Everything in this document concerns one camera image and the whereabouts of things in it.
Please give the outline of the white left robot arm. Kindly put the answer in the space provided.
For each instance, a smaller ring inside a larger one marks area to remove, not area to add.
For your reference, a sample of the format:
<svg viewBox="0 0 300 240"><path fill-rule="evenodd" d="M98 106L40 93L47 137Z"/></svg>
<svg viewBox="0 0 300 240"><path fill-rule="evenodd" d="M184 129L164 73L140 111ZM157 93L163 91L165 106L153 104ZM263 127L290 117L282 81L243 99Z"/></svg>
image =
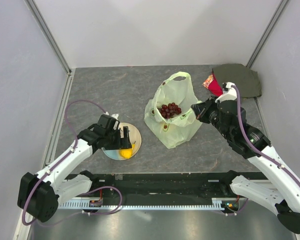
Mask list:
<svg viewBox="0 0 300 240"><path fill-rule="evenodd" d="M71 180L66 177L97 150L121 150L132 148L130 129L117 118L102 114L97 123L82 130L57 159L35 174L27 172L20 180L17 205L22 209L22 223L26 215L47 222L58 207L74 197L87 194L96 196L100 185L88 171Z"/></svg>

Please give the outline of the yellow fruit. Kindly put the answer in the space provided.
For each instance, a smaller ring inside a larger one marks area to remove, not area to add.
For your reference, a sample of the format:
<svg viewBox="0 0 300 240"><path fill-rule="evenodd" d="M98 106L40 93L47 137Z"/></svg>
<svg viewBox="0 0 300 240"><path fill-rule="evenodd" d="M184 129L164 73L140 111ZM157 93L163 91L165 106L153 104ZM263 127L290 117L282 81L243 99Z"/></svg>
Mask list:
<svg viewBox="0 0 300 240"><path fill-rule="evenodd" d="M131 145L131 148L128 148L128 149L120 149L119 150L119 155L127 160L127 159L130 159L134 154L135 154L135 148L136 148L136 144L133 143Z"/></svg>

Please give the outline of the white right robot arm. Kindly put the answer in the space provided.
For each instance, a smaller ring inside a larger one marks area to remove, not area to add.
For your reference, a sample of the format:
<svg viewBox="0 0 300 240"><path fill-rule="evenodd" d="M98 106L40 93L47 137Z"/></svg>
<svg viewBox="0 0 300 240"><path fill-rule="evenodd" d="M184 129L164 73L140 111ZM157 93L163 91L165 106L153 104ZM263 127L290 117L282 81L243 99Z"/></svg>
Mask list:
<svg viewBox="0 0 300 240"><path fill-rule="evenodd" d="M230 170L219 184L225 197L239 195L267 208L289 231L300 234L300 179L280 158L270 140L246 121L246 111L236 100L205 102L191 105L198 121L213 125L233 151L257 167L275 187L252 182Z"/></svg>

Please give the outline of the red grape bunch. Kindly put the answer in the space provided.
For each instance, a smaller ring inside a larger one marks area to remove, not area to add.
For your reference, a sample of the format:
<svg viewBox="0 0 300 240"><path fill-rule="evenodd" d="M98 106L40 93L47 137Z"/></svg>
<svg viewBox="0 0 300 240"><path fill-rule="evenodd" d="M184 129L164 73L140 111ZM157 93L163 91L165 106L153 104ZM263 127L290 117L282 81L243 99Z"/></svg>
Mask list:
<svg viewBox="0 0 300 240"><path fill-rule="evenodd" d="M182 113L182 109L175 102L162 104L157 109L164 119L171 119Z"/></svg>

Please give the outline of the light green plastic bag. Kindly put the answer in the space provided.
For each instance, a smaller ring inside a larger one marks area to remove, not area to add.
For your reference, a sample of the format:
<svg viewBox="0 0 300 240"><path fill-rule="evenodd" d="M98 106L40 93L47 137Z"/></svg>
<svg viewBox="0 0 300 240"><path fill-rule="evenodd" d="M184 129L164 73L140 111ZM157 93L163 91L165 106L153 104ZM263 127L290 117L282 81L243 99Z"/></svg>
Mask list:
<svg viewBox="0 0 300 240"><path fill-rule="evenodd" d="M199 104L191 75L179 71L157 88L144 110L144 122L167 149L191 140L202 123L196 119L193 104Z"/></svg>

